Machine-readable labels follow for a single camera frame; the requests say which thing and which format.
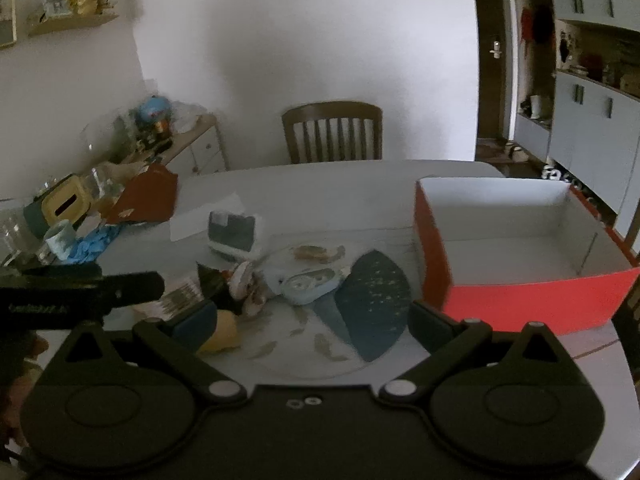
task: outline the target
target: drawer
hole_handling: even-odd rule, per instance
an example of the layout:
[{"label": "drawer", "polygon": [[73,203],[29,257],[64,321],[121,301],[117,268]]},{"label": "drawer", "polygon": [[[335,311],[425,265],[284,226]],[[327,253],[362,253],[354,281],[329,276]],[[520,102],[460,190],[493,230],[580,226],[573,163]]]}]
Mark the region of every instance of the drawer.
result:
[{"label": "drawer", "polygon": [[217,152],[213,160],[200,169],[200,175],[221,173],[222,171],[226,171],[225,159],[222,157],[222,152]]},{"label": "drawer", "polygon": [[546,161],[549,152],[550,137],[551,132],[534,121],[521,115],[516,117],[514,140],[542,162]]},{"label": "drawer", "polygon": [[218,133],[215,128],[210,128],[198,137],[191,145],[193,156],[198,168],[202,170],[209,161],[220,151]]},{"label": "drawer", "polygon": [[166,168],[181,178],[192,176],[198,171],[196,161],[193,158],[193,153],[191,153],[189,146],[178,153],[174,160],[166,165]]}]

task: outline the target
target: door handle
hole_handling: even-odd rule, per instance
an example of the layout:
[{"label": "door handle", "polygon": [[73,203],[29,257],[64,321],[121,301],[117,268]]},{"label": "door handle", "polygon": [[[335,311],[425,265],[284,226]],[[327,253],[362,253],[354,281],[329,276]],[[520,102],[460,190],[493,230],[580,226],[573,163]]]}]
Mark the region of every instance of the door handle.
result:
[{"label": "door handle", "polygon": [[574,12],[584,14],[584,0],[574,0]]},{"label": "door handle", "polygon": [[584,86],[574,85],[574,102],[579,105],[584,103]]},{"label": "door handle", "polygon": [[607,99],[607,119],[613,118],[613,98]]},{"label": "door handle", "polygon": [[489,53],[493,54],[495,59],[500,59],[502,56],[502,50],[500,48],[500,41],[494,41],[494,48],[490,50]]}]

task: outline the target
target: wooden door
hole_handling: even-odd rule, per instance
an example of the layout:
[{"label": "wooden door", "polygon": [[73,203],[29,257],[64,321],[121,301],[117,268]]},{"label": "wooden door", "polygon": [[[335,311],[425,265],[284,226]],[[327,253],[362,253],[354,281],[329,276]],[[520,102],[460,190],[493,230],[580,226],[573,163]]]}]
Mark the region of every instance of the wooden door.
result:
[{"label": "wooden door", "polygon": [[506,28],[502,0],[476,0],[480,64],[478,137],[502,136],[506,92]]}]

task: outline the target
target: floor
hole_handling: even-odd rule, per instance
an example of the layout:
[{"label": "floor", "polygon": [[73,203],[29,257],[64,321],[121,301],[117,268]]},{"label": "floor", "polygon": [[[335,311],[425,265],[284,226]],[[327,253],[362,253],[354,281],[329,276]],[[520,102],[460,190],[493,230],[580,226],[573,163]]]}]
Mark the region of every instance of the floor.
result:
[{"label": "floor", "polygon": [[487,162],[511,178],[540,178],[538,161],[515,162],[505,153],[505,145],[506,142],[500,139],[478,139],[476,161]]}]

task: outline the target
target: mug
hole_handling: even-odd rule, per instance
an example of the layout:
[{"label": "mug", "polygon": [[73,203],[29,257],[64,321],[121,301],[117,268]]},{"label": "mug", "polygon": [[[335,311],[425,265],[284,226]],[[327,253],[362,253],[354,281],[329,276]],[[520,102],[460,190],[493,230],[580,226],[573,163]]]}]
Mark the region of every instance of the mug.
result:
[{"label": "mug", "polygon": [[63,220],[55,224],[44,235],[51,252],[60,260],[66,260],[71,254],[71,249],[76,243],[76,232],[69,220]]},{"label": "mug", "polygon": [[540,95],[532,95],[531,96],[531,118],[532,119],[540,119],[542,118],[542,96]]}]

